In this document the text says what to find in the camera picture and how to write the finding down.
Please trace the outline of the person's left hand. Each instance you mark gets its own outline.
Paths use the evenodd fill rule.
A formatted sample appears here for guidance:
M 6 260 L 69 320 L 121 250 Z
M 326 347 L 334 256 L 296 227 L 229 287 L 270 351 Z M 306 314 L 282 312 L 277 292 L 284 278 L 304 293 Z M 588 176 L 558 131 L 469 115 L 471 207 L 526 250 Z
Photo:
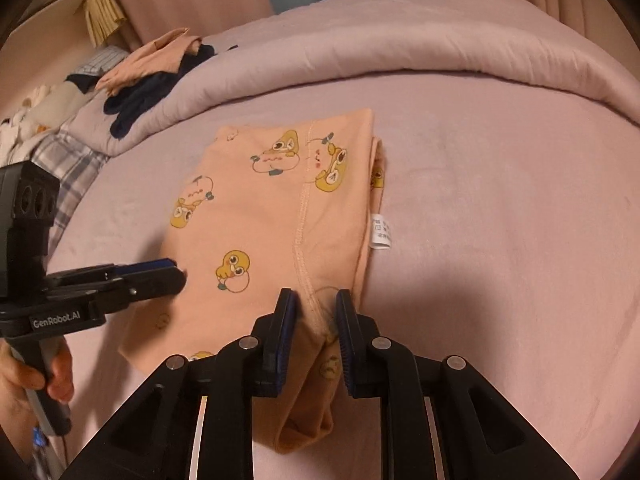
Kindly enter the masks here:
M 32 457 L 32 428 L 37 417 L 32 411 L 26 390 L 47 388 L 50 397 L 69 404 L 74 396 L 73 358 L 63 340 L 52 361 L 52 376 L 44 378 L 38 370 L 12 356 L 9 345 L 1 341 L 1 428 L 24 462 Z

